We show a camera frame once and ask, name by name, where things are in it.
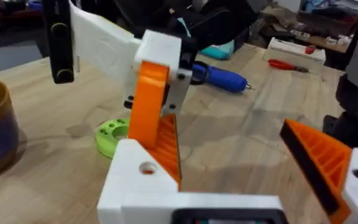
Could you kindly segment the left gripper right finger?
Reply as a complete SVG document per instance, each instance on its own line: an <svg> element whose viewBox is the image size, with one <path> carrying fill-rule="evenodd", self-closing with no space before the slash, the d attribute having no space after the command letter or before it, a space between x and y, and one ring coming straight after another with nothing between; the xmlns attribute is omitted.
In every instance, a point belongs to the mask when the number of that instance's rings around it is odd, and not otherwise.
<svg viewBox="0 0 358 224"><path fill-rule="evenodd" d="M301 169L328 223L358 223L358 147L285 119L280 137Z"/></svg>

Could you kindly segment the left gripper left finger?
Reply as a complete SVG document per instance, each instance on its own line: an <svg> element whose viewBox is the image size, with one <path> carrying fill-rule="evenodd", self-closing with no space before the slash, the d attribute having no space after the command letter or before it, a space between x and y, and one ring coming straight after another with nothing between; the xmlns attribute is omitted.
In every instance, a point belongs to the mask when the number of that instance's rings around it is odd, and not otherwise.
<svg viewBox="0 0 358 224"><path fill-rule="evenodd" d="M135 140L121 140L97 205L100 223L170 223L173 177Z"/></svg>

